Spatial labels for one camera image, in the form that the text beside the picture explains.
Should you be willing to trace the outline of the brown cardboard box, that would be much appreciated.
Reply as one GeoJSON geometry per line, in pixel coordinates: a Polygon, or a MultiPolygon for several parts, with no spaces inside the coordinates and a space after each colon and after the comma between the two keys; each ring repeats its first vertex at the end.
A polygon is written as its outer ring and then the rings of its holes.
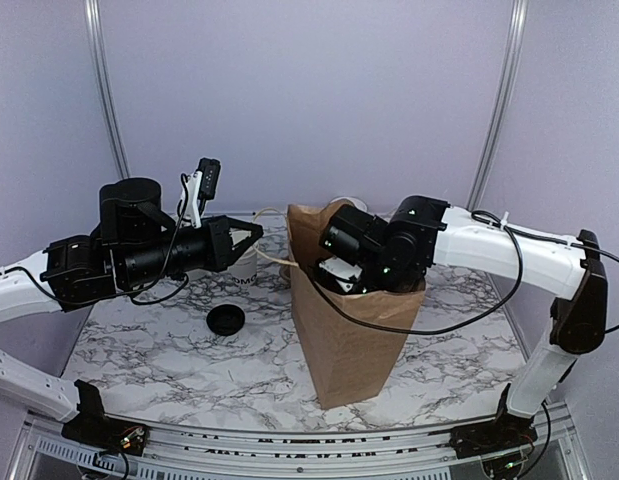
{"type": "Polygon", "coordinates": [[[405,293],[344,295],[322,286],[316,261],[328,256],[319,236],[346,200],[286,210],[291,311],[323,410],[376,397],[383,389],[425,299],[420,281],[405,293]]]}

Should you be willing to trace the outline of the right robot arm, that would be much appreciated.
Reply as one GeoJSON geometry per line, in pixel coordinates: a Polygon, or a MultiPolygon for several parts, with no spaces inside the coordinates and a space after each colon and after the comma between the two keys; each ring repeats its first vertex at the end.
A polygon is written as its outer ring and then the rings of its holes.
{"type": "Polygon", "coordinates": [[[405,198],[389,220],[344,204],[319,237],[323,284],[345,294],[406,292],[433,265],[463,267],[554,294],[551,323],[524,369],[505,388],[484,438],[504,448],[518,437],[576,360],[606,332],[608,281],[594,233],[555,235],[512,226],[444,200],[405,198]]]}

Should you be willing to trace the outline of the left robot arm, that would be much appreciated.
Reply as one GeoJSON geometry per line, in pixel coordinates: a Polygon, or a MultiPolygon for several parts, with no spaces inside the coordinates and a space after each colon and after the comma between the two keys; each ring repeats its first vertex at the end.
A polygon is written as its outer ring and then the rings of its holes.
{"type": "Polygon", "coordinates": [[[0,323],[134,299],[165,278],[186,285],[194,270],[233,266],[262,237],[262,227],[226,215],[202,217],[205,202],[215,196],[215,175],[197,171],[182,175],[181,183],[176,218],[162,211],[155,180],[103,186],[100,221],[90,234],[55,241],[0,268],[0,323]]]}

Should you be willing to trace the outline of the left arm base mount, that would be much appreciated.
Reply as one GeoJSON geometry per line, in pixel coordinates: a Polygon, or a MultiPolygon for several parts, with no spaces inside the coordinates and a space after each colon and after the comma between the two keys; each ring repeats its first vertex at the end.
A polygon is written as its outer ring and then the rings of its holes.
{"type": "Polygon", "coordinates": [[[62,437],[92,447],[141,456],[148,439],[148,426],[108,416],[96,386],[82,380],[76,380],[74,386],[79,394],[78,414],[63,424],[62,437]]]}

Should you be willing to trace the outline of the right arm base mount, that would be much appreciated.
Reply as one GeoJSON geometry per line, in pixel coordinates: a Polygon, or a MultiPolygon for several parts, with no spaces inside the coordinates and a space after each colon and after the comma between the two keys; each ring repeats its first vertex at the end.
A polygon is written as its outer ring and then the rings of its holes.
{"type": "Polygon", "coordinates": [[[458,459],[531,445],[538,439],[532,418],[509,413],[506,406],[509,390],[510,384],[500,396],[493,419],[451,429],[449,445],[458,459]]]}

